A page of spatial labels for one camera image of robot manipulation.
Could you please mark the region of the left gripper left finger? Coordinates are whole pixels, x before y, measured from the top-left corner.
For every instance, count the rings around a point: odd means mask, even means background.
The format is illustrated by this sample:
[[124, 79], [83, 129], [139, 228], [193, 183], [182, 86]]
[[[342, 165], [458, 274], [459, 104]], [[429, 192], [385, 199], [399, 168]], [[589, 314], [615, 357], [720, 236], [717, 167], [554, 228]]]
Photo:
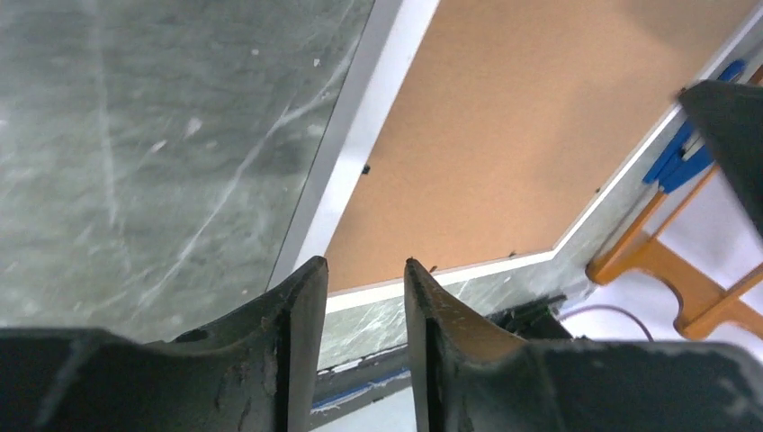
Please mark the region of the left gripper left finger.
[[305, 431], [328, 293], [315, 256], [169, 342], [98, 328], [4, 328], [4, 431]]

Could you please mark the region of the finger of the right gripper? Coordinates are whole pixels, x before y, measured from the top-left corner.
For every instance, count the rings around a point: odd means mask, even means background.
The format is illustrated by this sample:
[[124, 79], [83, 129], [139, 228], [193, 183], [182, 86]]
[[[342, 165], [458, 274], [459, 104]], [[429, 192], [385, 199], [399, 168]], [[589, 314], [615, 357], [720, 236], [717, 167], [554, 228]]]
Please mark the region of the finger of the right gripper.
[[679, 93], [758, 234], [762, 233], [762, 88], [704, 80]]

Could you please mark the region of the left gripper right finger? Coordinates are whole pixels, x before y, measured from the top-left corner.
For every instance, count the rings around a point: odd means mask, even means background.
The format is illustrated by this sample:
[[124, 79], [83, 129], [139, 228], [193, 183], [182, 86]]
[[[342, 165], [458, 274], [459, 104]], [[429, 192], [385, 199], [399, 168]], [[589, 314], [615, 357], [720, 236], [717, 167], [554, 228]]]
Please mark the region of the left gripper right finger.
[[404, 269], [420, 431], [759, 431], [762, 367], [706, 342], [525, 340]]

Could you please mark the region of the brown backing board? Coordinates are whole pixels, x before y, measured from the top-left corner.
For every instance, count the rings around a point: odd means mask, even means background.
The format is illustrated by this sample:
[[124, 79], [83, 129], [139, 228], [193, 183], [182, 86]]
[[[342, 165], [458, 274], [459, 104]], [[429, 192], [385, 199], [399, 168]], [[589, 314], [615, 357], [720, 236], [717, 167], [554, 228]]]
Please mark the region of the brown backing board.
[[329, 289], [548, 259], [754, 1], [443, 1], [328, 247]]

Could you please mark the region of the white picture frame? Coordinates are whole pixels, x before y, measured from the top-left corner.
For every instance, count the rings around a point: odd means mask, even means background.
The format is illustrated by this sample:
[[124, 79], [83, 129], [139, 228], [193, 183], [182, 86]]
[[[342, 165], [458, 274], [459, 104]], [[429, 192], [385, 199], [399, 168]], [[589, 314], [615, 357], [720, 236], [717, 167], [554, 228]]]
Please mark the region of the white picture frame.
[[[413, 59], [425, 38], [440, 1], [375, 1], [363, 33], [357, 38], [347, 75], [337, 94], [316, 156], [296, 204], [292, 222], [268, 283], [273, 289], [309, 258], [324, 255], [337, 225], [350, 202], [361, 170], [372, 153], [382, 126], [403, 85]], [[732, 57], [750, 56], [760, 50], [762, 1], [734, 29], [732, 35], [696, 74], [712, 75]], [[487, 275], [539, 266], [561, 256], [573, 234], [612, 195], [625, 174], [634, 170], [658, 137], [677, 121], [679, 108], [671, 105], [605, 184], [600, 186], [584, 211], [548, 251], [507, 257], [435, 272], [440, 284], [465, 282]], [[403, 295], [401, 278], [328, 294], [324, 312], [333, 314], [352, 308], [396, 299]]]

